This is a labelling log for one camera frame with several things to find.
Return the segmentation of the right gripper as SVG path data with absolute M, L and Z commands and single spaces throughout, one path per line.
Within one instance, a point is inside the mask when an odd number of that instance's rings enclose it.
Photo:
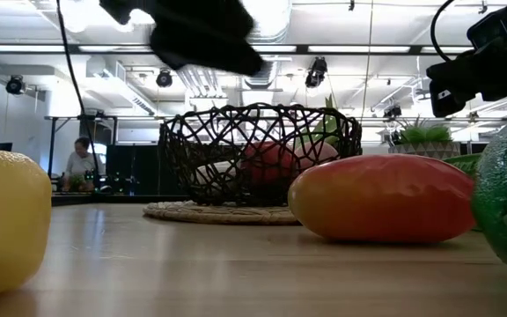
M 507 98 L 507 43 L 495 40 L 455 59 L 430 66 L 430 101 L 436 117 L 463 110 L 479 93 L 485 101 Z

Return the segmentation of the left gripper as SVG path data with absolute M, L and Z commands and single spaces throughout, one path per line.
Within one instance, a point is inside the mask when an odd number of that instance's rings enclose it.
M 253 76 L 264 65 L 247 42 L 254 19 L 239 0 L 159 0 L 153 18 L 150 48 L 173 70 L 197 65 Z

